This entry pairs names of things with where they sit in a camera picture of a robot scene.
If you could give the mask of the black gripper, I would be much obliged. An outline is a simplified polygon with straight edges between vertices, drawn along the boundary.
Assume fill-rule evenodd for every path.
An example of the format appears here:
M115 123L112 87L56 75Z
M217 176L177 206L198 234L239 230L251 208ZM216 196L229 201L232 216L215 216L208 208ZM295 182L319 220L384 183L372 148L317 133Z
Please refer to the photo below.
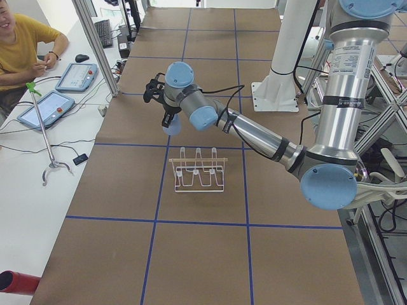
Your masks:
M169 127L172 120L174 119L174 116L181 112L180 107L172 107L166 103L163 104L163 108L165 110L164 117L162 119L162 126L163 127Z

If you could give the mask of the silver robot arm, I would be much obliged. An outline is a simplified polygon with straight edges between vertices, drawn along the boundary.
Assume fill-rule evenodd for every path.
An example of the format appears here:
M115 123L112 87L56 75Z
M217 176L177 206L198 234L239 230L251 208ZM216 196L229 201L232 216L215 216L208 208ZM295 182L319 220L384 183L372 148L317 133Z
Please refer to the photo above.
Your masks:
M390 31L391 16L406 11L405 1L335 1L328 18L333 57L315 143L294 144L217 100L205 97L193 69L174 62L160 85L162 121L168 130L183 112L199 131L211 126L232 133L263 157L283 164L300 182L313 206L325 210L352 209L366 203L368 184L355 177L358 155L354 141L376 47Z

